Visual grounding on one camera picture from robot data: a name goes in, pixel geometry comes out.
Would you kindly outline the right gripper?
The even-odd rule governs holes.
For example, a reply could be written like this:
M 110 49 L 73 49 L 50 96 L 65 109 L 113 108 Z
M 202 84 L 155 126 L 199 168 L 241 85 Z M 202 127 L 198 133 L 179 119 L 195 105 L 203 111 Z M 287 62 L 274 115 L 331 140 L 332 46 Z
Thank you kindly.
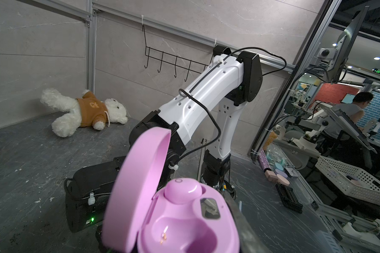
M 115 157 L 110 162 L 81 168 L 73 177 L 65 178 L 65 214 L 72 233 L 103 221 L 111 191 L 125 159 L 125 156 Z

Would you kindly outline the pink earbud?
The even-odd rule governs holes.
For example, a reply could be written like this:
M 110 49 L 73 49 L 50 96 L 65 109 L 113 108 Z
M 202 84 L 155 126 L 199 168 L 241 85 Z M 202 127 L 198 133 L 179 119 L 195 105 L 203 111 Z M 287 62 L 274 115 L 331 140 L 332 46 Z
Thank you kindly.
M 192 178 L 170 181 L 164 190 L 164 197 L 171 203 L 183 205 L 198 199 L 203 193 L 201 184 Z

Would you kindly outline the pink earbud case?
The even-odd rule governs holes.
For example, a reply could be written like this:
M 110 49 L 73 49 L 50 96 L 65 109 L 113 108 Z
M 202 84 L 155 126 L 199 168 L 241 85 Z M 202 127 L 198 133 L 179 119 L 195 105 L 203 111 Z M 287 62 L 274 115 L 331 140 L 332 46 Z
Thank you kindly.
M 203 193 L 183 205 L 164 197 L 158 183 L 171 131 L 154 127 L 135 141 L 124 160 L 105 210 L 102 243 L 120 253 L 237 253 L 239 234 L 222 195 Z

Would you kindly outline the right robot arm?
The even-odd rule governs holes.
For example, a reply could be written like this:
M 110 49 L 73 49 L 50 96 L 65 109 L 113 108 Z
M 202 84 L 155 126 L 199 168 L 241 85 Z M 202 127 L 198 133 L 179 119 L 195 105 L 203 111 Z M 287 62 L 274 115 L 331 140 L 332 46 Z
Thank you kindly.
M 201 180 L 215 189 L 229 184 L 225 176 L 231 166 L 231 142 L 236 125 L 245 106 L 260 91 L 263 77 L 257 47 L 231 51 L 217 45 L 211 64 L 199 77 L 134 127 L 129 135 L 130 145 L 151 128 L 171 131 L 163 170 L 156 176 L 158 189 L 172 179 L 179 162 L 190 154 L 186 145 L 206 117 L 211 119 L 215 130 L 212 140 L 202 145 L 205 153 Z M 111 162 L 82 168 L 64 180 L 66 219 L 71 232 L 102 221 L 125 160 L 124 156 L 117 157 Z

